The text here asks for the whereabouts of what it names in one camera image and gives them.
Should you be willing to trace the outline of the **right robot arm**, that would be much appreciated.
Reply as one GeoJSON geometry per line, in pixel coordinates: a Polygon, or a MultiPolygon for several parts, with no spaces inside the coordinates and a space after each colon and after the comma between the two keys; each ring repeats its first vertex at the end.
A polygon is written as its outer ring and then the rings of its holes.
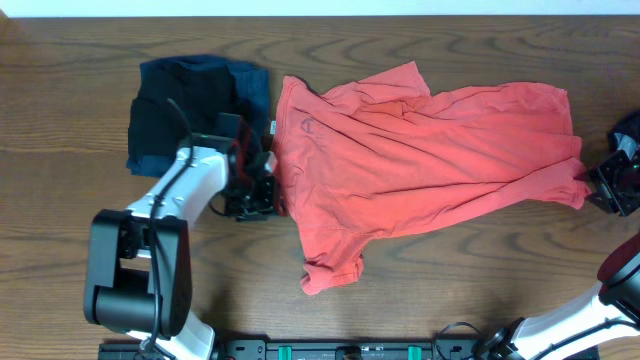
{"type": "MultiPolygon", "coordinates": [[[[591,172],[613,213],[639,207],[639,150],[618,150],[591,172]]],[[[565,359],[602,343],[639,335],[639,236],[602,263],[597,283],[544,315],[520,318],[479,345],[487,359],[565,359]]]]}

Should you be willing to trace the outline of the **red t-shirt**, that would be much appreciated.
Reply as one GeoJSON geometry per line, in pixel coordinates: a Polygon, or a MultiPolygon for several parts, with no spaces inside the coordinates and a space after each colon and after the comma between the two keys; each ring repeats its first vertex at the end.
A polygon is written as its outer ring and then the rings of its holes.
{"type": "Polygon", "coordinates": [[[273,152],[309,295],[362,275],[378,239],[452,226],[524,200],[580,208],[567,92],[511,82],[432,93],[415,63],[313,92],[283,80],[273,152]]]}

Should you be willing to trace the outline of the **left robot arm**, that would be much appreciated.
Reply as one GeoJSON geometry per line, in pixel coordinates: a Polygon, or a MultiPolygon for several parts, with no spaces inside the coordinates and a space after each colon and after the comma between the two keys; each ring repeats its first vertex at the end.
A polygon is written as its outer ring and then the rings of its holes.
{"type": "Polygon", "coordinates": [[[186,131],[175,161],[124,210],[91,223],[83,311],[131,342],[100,346],[101,359],[220,359],[215,330],[191,308],[190,231],[220,196],[222,217],[261,221],[279,210],[275,155],[239,115],[210,133],[186,131]]]}

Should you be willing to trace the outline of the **black patterned garment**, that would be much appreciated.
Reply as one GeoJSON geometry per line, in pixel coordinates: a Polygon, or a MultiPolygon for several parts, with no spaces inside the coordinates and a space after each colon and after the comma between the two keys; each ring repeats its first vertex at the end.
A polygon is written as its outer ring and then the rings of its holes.
{"type": "Polygon", "coordinates": [[[629,160],[634,160],[639,154],[639,123],[638,110],[620,120],[607,134],[610,151],[623,151],[629,160]]]}

